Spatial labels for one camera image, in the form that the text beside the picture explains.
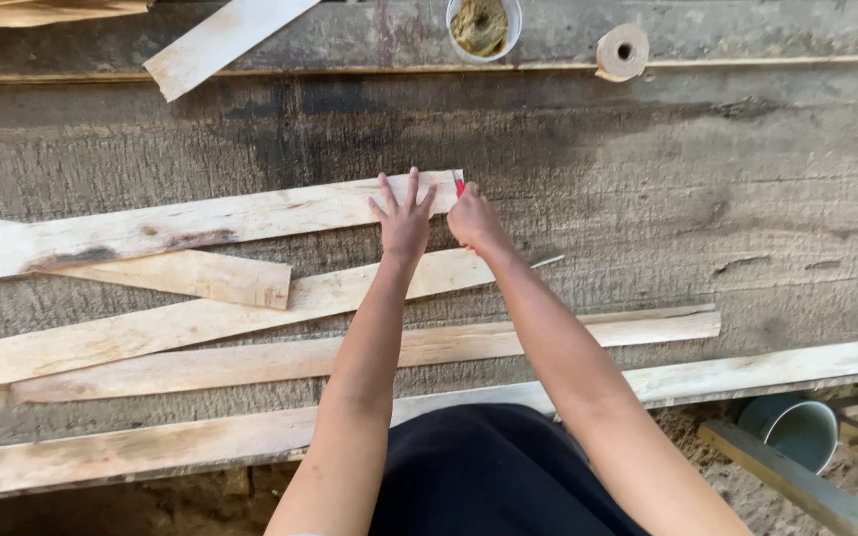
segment hand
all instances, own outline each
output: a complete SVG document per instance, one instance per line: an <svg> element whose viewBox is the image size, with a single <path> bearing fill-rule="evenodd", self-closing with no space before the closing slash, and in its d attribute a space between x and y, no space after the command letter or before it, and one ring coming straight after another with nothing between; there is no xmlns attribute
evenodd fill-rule
<svg viewBox="0 0 858 536"><path fill-rule="evenodd" d="M382 254L415 268L429 244L429 218L438 184L429 186L422 203L416 202L420 190L420 170L415 166L409 170L409 190L406 201L399 206L389 187L386 174L379 174L379 189L386 201L387 212L383 212L373 198L367 198L370 209L382 224Z"/></svg>
<svg viewBox="0 0 858 536"><path fill-rule="evenodd" d="M479 196L479 185L465 185L462 197L448 215L449 230L459 245L483 257L501 250L515 251L512 238L501 226L499 214L492 204Z"/></svg>

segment roll of tape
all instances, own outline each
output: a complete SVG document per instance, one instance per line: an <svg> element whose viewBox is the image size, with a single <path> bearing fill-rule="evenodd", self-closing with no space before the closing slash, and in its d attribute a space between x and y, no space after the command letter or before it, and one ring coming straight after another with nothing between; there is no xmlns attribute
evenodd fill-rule
<svg viewBox="0 0 858 536"><path fill-rule="evenodd" d="M611 82L624 82L644 72L650 45L647 34L633 24L623 24L598 40L597 76Z"/></svg>

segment dirt floor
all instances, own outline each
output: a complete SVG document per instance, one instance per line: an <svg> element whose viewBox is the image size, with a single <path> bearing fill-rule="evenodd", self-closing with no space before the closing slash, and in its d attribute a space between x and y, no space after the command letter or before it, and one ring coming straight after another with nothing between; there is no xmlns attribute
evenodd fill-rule
<svg viewBox="0 0 858 536"><path fill-rule="evenodd" d="M697 439L698 424L735 410L734 405L714 402L654 410L652 415L755 534L831 534ZM258 535L263 533L297 467L298 463L277 464L249 471L220 471L3 499L0 535ZM858 496L858 455L840 445L825 477Z"/></svg>

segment black shirt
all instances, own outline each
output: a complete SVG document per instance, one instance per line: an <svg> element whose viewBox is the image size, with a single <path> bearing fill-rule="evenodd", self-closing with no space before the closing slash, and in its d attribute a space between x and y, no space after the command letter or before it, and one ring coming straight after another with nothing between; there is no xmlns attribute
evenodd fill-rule
<svg viewBox="0 0 858 536"><path fill-rule="evenodd" d="M448 407L391 428L370 534L647 536L559 424L513 404Z"/></svg>

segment white cup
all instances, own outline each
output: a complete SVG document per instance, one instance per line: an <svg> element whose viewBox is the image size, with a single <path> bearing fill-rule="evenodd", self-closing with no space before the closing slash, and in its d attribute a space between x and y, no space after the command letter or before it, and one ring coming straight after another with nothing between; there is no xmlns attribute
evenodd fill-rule
<svg viewBox="0 0 858 536"><path fill-rule="evenodd" d="M468 63L488 63L504 57L515 47L518 42L518 36L521 35L521 5L518 0L501 0L502 7L505 8L505 18L508 19L508 32L505 34L505 47L500 53L490 56L477 56L470 54L466 49L456 42L456 36L452 34L452 19L455 18L459 8L462 7L462 0L449 0L449 6L445 10L445 26L449 29L449 43L456 50L456 55L459 59Z"/></svg>

